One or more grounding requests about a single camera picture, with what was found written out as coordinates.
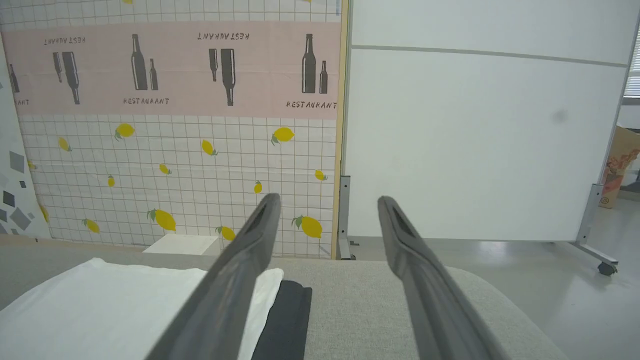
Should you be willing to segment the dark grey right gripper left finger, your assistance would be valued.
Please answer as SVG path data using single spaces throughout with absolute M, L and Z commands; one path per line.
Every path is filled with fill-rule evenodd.
M 280 218 L 281 196 L 266 194 L 147 359 L 237 359 L 256 280 L 270 264 Z

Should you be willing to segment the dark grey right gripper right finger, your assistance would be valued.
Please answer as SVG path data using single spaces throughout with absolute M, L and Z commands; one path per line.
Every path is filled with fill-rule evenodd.
M 387 264 L 401 281 L 421 360 L 506 360 L 498 339 L 391 196 L 377 200 Z

